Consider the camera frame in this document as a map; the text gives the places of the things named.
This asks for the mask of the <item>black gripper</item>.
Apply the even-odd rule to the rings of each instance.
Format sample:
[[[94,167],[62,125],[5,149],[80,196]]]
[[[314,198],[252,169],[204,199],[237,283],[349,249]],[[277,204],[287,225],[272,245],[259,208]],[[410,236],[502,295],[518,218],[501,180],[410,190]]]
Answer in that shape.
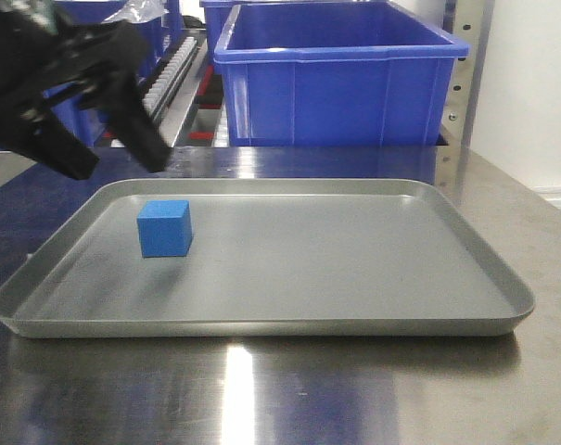
[[[127,21],[78,25],[50,1],[0,1],[0,148],[71,179],[90,178],[96,156],[43,100],[83,95],[109,131],[148,171],[162,172],[172,148],[146,111],[136,72],[148,44]]]

